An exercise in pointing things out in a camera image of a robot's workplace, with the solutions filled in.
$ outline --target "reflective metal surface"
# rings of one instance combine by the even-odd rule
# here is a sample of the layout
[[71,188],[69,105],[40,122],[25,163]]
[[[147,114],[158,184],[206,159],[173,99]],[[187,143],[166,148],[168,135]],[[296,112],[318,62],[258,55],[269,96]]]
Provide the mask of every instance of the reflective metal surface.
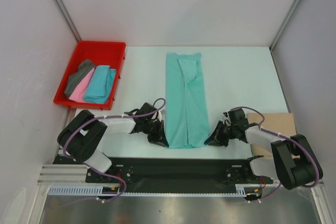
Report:
[[48,196],[40,224],[321,223],[306,188],[281,188],[261,204],[248,204],[243,198],[125,196],[104,204],[86,200],[55,209],[79,198]]

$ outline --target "blue folded towel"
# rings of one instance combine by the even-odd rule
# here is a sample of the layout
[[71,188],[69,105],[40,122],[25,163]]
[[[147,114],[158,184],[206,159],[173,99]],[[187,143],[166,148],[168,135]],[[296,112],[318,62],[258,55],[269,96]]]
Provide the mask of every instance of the blue folded towel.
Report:
[[116,70],[110,69],[110,66],[97,66],[84,95],[84,101],[106,103],[111,93],[115,75]]

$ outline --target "teal towel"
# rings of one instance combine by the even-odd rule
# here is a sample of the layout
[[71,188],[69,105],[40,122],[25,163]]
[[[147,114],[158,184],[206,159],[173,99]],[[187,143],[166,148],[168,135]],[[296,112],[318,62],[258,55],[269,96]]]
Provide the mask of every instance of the teal towel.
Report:
[[84,95],[84,101],[106,103],[111,93],[115,75],[116,70],[110,69],[110,66],[97,66]]
[[167,54],[165,135],[169,148],[202,147],[209,134],[201,54]]

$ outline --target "red basket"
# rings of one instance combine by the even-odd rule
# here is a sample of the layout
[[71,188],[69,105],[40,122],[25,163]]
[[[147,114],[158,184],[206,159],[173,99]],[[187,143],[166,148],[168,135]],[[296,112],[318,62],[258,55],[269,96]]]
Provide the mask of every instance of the red basket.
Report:
[[[122,63],[125,59],[125,48],[126,44],[124,42],[78,42],[75,52],[73,53],[69,65],[63,75],[61,84],[59,85],[56,92],[54,103],[63,105],[69,109],[81,108],[110,110],[112,108],[114,95],[120,79]],[[110,68],[117,70],[109,100],[105,104],[74,102],[70,101],[64,94],[69,76],[77,72],[79,64],[81,64],[86,59],[90,59],[96,66],[109,65]]]

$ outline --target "purple cable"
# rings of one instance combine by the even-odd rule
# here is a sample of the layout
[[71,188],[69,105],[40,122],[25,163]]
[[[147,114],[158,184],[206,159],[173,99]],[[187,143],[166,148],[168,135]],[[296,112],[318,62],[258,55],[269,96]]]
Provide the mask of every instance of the purple cable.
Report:
[[[84,127],[86,127],[86,126],[89,125],[90,123],[92,123],[92,122],[94,122],[94,121],[96,121],[96,120],[102,120],[102,119],[115,119],[115,118],[142,118],[142,117],[144,117],[144,116],[152,115],[152,114],[155,114],[156,112],[159,112],[159,111],[165,106],[165,104],[166,104],[166,100],[165,100],[164,98],[158,98],[158,99],[156,99],[156,101],[154,102],[154,105],[155,105],[158,101],[163,101],[163,104],[162,104],[158,109],[156,109],[156,110],[154,110],[154,111],[152,111],[152,112],[150,112],[150,113],[146,113],[146,114],[142,114],[142,115],[108,115],[108,116],[106,116],[106,117],[104,117],[104,116],[98,116],[98,117],[96,117],[96,118],[92,118],[91,120],[87,121],[86,123],[84,123],[84,124],[82,124],[80,127],[78,127],[78,129],[76,129],[76,130],[70,135],[70,137],[68,138],[68,140],[66,141],[66,143],[65,143],[65,145],[64,145],[64,147],[63,147],[63,155],[64,155],[65,157],[70,157],[70,158],[71,158],[71,156],[69,156],[69,155],[67,154],[67,148],[68,148],[68,146],[69,146],[69,143],[71,142],[71,140],[73,139],[73,137],[74,137],[77,133],[80,132],[80,130],[82,130]],[[104,200],[104,202],[109,202],[109,201],[112,201],[112,200],[114,200],[114,199],[117,199],[118,197],[120,197],[120,196],[126,191],[127,185],[126,185],[125,180],[123,180],[122,178],[119,178],[119,177],[117,177],[117,176],[113,176],[113,175],[110,175],[110,174],[102,173],[102,172],[100,172],[100,171],[98,171],[98,170],[96,170],[96,169],[94,169],[94,168],[92,168],[92,167],[91,167],[91,169],[92,169],[94,172],[96,172],[96,173],[98,173],[98,174],[100,174],[100,175],[103,175],[103,176],[106,176],[106,177],[110,177],[110,178],[117,179],[117,180],[119,180],[120,182],[122,182],[122,183],[124,184],[124,188],[123,188],[123,190],[122,190],[120,193],[118,193],[117,195],[113,196],[113,197],[110,198],[110,199]],[[65,204],[65,205],[63,205],[63,206],[60,206],[60,207],[58,207],[58,208],[56,208],[56,209],[63,208],[63,207],[66,207],[66,206],[70,206],[70,205],[72,205],[72,204],[75,204],[75,203],[78,203],[78,202],[81,202],[81,201],[84,201],[84,200],[87,200],[87,199],[95,199],[95,198],[88,197],[88,198],[83,198],[83,199],[75,200],[75,201],[70,202],[70,203],[67,203],[67,204]]]
[[261,131],[263,132],[266,132],[270,135],[273,135],[273,136],[277,136],[279,138],[283,138],[283,139],[286,139],[288,141],[290,141],[291,143],[293,143],[294,145],[296,145],[300,150],[303,151],[303,153],[305,154],[305,156],[309,159],[309,161],[311,162],[311,164],[313,165],[314,167],[314,170],[315,170],[315,174],[316,174],[316,177],[315,177],[315,181],[313,184],[311,185],[304,185],[304,187],[308,187],[308,188],[311,188],[311,187],[314,187],[316,186],[318,183],[319,183],[319,180],[320,180],[320,173],[319,173],[319,170],[317,168],[317,164],[315,163],[314,159],[312,158],[312,156],[309,154],[309,152],[307,152],[307,150],[301,145],[299,144],[298,142],[294,141],[293,139],[291,139],[290,137],[288,136],[285,136],[285,135],[282,135],[282,134],[278,134],[278,133],[275,133],[273,131],[269,131],[267,129],[264,129],[263,127],[261,127],[261,124],[265,121],[265,116],[260,113],[259,111],[255,110],[255,109],[252,109],[250,107],[246,107],[246,106],[241,106],[241,107],[236,107],[236,108],[233,108],[231,110],[235,110],[235,109],[248,109],[248,110],[252,110],[254,112],[256,112],[257,114],[259,114],[261,117],[262,117],[262,120],[260,121],[260,123],[258,124],[258,127]]

